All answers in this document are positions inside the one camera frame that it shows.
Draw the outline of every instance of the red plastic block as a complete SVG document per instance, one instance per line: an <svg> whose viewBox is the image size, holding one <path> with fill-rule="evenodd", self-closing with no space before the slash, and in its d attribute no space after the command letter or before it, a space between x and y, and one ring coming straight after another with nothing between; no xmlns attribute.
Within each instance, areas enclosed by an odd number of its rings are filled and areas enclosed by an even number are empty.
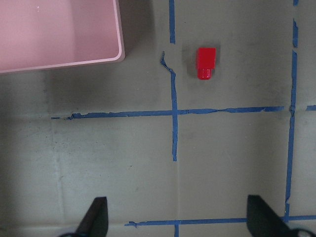
<svg viewBox="0 0 316 237"><path fill-rule="evenodd" d="M197 50L197 77L208 80L212 77L212 69L215 69L216 48L199 48Z"/></svg>

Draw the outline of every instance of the pink plastic container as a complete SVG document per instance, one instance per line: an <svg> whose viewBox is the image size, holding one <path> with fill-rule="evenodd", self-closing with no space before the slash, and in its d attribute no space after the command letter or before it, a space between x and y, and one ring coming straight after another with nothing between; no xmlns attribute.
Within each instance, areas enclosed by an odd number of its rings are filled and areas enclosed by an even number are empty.
<svg viewBox="0 0 316 237"><path fill-rule="evenodd" d="M118 62L118 0L1 0L0 73Z"/></svg>

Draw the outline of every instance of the blue painter's tape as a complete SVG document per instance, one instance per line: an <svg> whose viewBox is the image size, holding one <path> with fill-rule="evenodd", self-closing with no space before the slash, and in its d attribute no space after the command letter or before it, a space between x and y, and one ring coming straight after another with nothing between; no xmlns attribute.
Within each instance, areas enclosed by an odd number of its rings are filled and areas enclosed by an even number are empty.
<svg viewBox="0 0 316 237"><path fill-rule="evenodd" d="M93 119L93 118L123 118L123 117L141 117L141 116L170 116L171 110L161 111L135 111L135 112L118 112L118 113L89 113L82 115L80 113L72 114L68 119Z"/></svg>
<svg viewBox="0 0 316 237"><path fill-rule="evenodd" d="M306 111L316 111L316 105L308 105Z"/></svg>
<svg viewBox="0 0 316 237"><path fill-rule="evenodd" d="M178 148L178 103L176 91L176 74L172 68L168 67L164 60L164 52L160 63L170 72L171 77L171 102L172 102L172 156L173 161L177 161L177 148Z"/></svg>
<svg viewBox="0 0 316 237"><path fill-rule="evenodd" d="M295 112L296 104L296 81L297 81L297 53L292 51L292 90L291 90L291 112Z"/></svg>
<svg viewBox="0 0 316 237"><path fill-rule="evenodd" d="M179 225L174 225L174 237L179 237Z"/></svg>
<svg viewBox="0 0 316 237"><path fill-rule="evenodd" d="M290 221L306 221L306 220L316 220L316 215L310 216L290 216Z"/></svg>
<svg viewBox="0 0 316 237"><path fill-rule="evenodd" d="M197 224L219 224L219 223L244 223L247 218L226 218L226 219L201 219L201 220L183 220L181 225L197 225Z"/></svg>
<svg viewBox="0 0 316 237"><path fill-rule="evenodd" d="M128 224L125 224L125 226L170 226L170 225L178 225L179 222L176 220L170 220L170 221L143 221L139 223L135 223L133 221L128 222Z"/></svg>
<svg viewBox="0 0 316 237"><path fill-rule="evenodd" d="M288 222L290 215L289 199L291 196L291 182L292 182L292 166L293 166L293 149L294 149L294 127L295 116L290 118L290 130L288 135L288 152L287 152L287 170L286 170L286 188L285 188L285 216L284 221Z"/></svg>
<svg viewBox="0 0 316 237"><path fill-rule="evenodd" d="M169 0L170 43L176 44L174 0Z"/></svg>
<svg viewBox="0 0 316 237"><path fill-rule="evenodd" d="M227 108L227 109L191 109L179 110L179 115L187 114L210 114L215 112L228 112L228 113L257 113L257 112L278 112L284 110L284 106L275 107L248 107L248 108Z"/></svg>
<svg viewBox="0 0 316 237"><path fill-rule="evenodd" d="M296 108L296 82L297 82L297 53L292 51L292 90L291 90L291 118L290 129L288 134L288 152L287 152L287 170L286 170L286 188L285 188L285 215L284 221L289 221L292 182L292 166L293 166L293 150L294 150L294 132L295 132L295 108Z"/></svg>
<svg viewBox="0 0 316 237"><path fill-rule="evenodd" d="M293 46L295 48L297 48L298 46L298 27L294 19L293 19Z"/></svg>
<svg viewBox="0 0 316 237"><path fill-rule="evenodd" d="M247 218L226 218L226 219L200 219L200 220L169 220L169 221L144 221L129 222L125 226L167 226L167 225L200 225L200 224L224 224L224 223L245 223Z"/></svg>

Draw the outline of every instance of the gray floor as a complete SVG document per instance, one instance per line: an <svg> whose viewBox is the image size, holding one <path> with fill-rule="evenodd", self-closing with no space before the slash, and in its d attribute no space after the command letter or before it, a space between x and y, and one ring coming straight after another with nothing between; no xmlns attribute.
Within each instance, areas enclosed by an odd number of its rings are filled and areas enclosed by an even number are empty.
<svg viewBox="0 0 316 237"><path fill-rule="evenodd" d="M54 237L107 196L108 236L174 236L129 221L244 218L248 194L284 216L293 18L299 27L290 216L316 215L316 1L120 0L121 63L0 76L0 236ZM198 47L217 47L213 78L196 78ZM72 113L284 106L281 112L92 119ZM316 220L293 221L316 231ZM181 225L180 237L250 236L245 223Z"/></svg>

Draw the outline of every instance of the blue tape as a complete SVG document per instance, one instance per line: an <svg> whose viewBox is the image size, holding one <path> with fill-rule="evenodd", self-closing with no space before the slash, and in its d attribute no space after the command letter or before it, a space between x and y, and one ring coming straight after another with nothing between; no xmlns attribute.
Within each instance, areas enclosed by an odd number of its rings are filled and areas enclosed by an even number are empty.
<svg viewBox="0 0 316 237"><path fill-rule="evenodd" d="M292 51L292 90L291 90L291 114L295 113L296 104L296 81L297 81L297 53Z"/></svg>
<svg viewBox="0 0 316 237"><path fill-rule="evenodd" d="M294 150L294 132L295 132L295 108L296 108L296 82L297 82L297 53L292 51L292 90L291 90L291 118L290 129L288 134L288 152L287 152L287 170L286 170L286 188L285 188L285 215L284 221L289 221Z"/></svg>
<svg viewBox="0 0 316 237"><path fill-rule="evenodd" d="M176 44L174 0L169 0L170 43Z"/></svg>
<svg viewBox="0 0 316 237"><path fill-rule="evenodd" d="M308 105L306 111L316 111L316 105Z"/></svg>
<svg viewBox="0 0 316 237"><path fill-rule="evenodd" d="M245 223L247 218L223 218L223 219L200 219L200 220L169 220L169 221L144 221L129 222L125 226L168 226L168 225L200 225L200 224L224 224L224 223Z"/></svg>
<svg viewBox="0 0 316 237"><path fill-rule="evenodd" d="M170 72L171 77L171 102L172 102L172 156L173 161L177 161L177 147L178 147L178 103L176 91L176 74L172 68L168 67L164 60L164 52L160 63Z"/></svg>
<svg viewBox="0 0 316 237"><path fill-rule="evenodd" d="M123 117L141 117L141 116L170 116L171 110L161 111L135 111L135 112L118 112L118 113L80 113L72 114L68 119L93 119L93 118L123 118Z"/></svg>
<svg viewBox="0 0 316 237"><path fill-rule="evenodd" d="M179 225L174 225L174 237L179 237Z"/></svg>
<svg viewBox="0 0 316 237"><path fill-rule="evenodd" d="M293 46L295 48L297 48L298 46L298 27L294 19L293 19Z"/></svg>
<svg viewBox="0 0 316 237"><path fill-rule="evenodd" d="M284 106L275 107L248 107L248 108L227 108L227 109L190 109L178 110L179 115L187 114L210 114L215 112L228 112L228 113L257 113L257 112L278 112L284 110Z"/></svg>
<svg viewBox="0 0 316 237"><path fill-rule="evenodd" d="M224 223L244 223L247 218L226 218L226 219L201 219L201 220L183 220L181 225L199 225L199 224L224 224Z"/></svg>
<svg viewBox="0 0 316 237"><path fill-rule="evenodd" d="M139 223L135 223L133 221L128 222L125 226L170 226L170 225L178 225L179 221L170 220L170 221L143 221Z"/></svg>
<svg viewBox="0 0 316 237"><path fill-rule="evenodd" d="M316 215L310 216L290 216L290 221L306 221L306 220L316 220Z"/></svg>

